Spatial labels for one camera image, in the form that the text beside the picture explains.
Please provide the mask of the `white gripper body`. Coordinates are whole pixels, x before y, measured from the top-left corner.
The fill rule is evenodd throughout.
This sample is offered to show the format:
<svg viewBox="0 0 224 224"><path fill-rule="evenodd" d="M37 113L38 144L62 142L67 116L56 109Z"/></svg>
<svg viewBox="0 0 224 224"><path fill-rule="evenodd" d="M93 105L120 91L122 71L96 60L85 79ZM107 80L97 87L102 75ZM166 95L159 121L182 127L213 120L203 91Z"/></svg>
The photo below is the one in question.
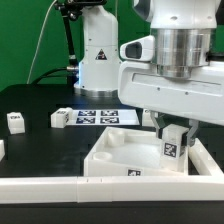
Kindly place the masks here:
<svg viewBox="0 0 224 224"><path fill-rule="evenodd" d="M121 46L118 95L152 112L224 126L224 61L208 34L154 34Z"/></svg>

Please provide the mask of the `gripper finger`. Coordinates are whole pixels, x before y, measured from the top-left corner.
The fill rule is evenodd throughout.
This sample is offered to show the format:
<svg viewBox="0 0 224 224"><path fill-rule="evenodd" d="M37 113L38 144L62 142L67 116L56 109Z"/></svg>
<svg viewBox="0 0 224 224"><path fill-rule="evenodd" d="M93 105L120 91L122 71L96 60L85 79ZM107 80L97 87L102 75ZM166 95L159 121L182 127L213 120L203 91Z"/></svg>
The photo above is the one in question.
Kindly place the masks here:
<svg viewBox="0 0 224 224"><path fill-rule="evenodd" d="M151 111L150 117L156 129L156 137L161 139L163 129L165 128L164 114L160 112Z"/></svg>
<svg viewBox="0 0 224 224"><path fill-rule="evenodd" d="M189 129L182 135L182 146L192 147L195 144L196 133L199 128L198 120L189 120Z"/></svg>

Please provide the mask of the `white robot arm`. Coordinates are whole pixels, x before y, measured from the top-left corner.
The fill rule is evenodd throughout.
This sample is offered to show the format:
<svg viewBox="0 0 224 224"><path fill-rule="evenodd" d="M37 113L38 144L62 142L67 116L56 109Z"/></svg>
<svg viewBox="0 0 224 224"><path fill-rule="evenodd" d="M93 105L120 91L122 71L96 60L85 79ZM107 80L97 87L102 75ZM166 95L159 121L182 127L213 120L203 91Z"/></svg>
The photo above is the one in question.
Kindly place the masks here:
<svg viewBox="0 0 224 224"><path fill-rule="evenodd" d="M82 91L117 91L126 105L224 126L224 60L211 53L222 0L133 0L150 34L118 44L103 6L83 9Z"/></svg>

